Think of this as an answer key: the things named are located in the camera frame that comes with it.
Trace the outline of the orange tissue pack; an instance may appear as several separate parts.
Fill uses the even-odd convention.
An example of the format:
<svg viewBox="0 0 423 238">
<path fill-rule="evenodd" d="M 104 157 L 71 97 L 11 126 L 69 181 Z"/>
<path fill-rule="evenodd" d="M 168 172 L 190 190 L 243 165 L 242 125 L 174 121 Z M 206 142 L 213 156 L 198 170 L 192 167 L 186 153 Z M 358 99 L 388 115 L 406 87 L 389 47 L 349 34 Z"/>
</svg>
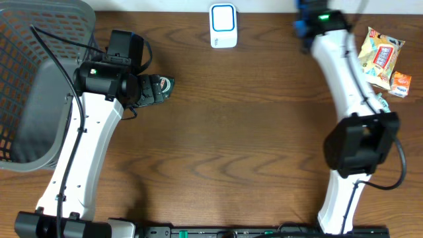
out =
<svg viewBox="0 0 423 238">
<path fill-rule="evenodd" d="M 410 75 L 398 71 L 394 72 L 391 76 L 391 90 L 389 93 L 397 97 L 405 98 L 409 94 L 411 79 L 412 77 Z"/>
</svg>

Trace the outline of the mint green wipes pack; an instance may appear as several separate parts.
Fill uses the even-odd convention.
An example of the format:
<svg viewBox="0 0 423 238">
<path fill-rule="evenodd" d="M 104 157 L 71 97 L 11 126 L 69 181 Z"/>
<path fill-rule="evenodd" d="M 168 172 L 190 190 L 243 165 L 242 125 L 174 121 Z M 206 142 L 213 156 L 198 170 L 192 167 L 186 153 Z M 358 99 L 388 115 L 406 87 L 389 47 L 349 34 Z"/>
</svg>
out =
<svg viewBox="0 0 423 238">
<path fill-rule="evenodd" d="M 377 100 L 377 112 L 378 113 L 390 113 L 391 110 L 389 108 L 388 102 L 382 97 L 382 93 L 376 94 L 376 100 Z"/>
</svg>

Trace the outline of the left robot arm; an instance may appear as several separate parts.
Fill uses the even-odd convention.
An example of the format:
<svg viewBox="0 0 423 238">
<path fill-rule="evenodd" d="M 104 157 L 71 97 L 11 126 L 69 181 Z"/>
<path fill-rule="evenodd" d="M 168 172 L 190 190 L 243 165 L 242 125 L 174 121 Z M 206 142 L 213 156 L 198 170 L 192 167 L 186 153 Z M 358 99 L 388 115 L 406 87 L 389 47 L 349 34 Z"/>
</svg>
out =
<svg viewBox="0 0 423 238">
<path fill-rule="evenodd" d="M 159 75 L 148 75 L 142 60 L 149 43 L 113 30 L 106 51 L 65 74 L 71 117 L 58 163 L 34 212 L 15 220 L 19 237 L 139 237 L 132 221 L 96 222 L 96 190 L 110 139 L 125 110 L 164 100 Z"/>
</svg>

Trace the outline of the dark green round-label pack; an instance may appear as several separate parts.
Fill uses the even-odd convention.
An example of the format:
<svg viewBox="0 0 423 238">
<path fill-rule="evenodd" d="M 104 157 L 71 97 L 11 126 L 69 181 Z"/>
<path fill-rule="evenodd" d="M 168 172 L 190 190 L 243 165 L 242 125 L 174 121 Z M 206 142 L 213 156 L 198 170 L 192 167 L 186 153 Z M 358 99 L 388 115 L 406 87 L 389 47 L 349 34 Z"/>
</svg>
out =
<svg viewBox="0 0 423 238">
<path fill-rule="evenodd" d="M 174 89 L 175 80 L 172 77 L 160 76 L 161 91 L 164 99 L 169 99 Z"/>
</svg>

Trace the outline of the large beige snack bag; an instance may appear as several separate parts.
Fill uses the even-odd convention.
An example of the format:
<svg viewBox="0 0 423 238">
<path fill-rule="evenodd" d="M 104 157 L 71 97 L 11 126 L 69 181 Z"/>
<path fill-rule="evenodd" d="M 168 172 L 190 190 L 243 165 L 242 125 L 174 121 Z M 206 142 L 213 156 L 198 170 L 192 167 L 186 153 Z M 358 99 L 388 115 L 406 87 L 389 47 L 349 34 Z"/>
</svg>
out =
<svg viewBox="0 0 423 238">
<path fill-rule="evenodd" d="M 358 60 L 369 84 L 385 90 L 391 88 L 391 75 L 404 44 L 404 40 L 381 34 L 368 27 Z"/>
</svg>

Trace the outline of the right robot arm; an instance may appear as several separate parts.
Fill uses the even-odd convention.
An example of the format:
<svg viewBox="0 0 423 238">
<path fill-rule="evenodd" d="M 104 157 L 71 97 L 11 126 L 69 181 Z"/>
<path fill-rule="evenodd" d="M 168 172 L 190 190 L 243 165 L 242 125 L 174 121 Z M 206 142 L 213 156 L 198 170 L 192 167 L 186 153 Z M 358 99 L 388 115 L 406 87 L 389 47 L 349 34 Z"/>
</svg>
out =
<svg viewBox="0 0 423 238">
<path fill-rule="evenodd" d="M 355 230 L 353 217 L 366 186 L 378 190 L 398 188 L 406 176 L 406 156 L 397 137 L 400 120 L 383 106 L 360 69 L 353 29 L 328 1 L 297 0 L 293 26 L 303 50 L 316 60 L 332 95 L 337 125 L 325 138 L 323 153 L 330 169 L 325 201 L 317 215 L 316 237 L 368 237 L 373 231 Z M 370 181 L 395 146 L 401 163 L 396 183 L 383 186 Z"/>
</svg>

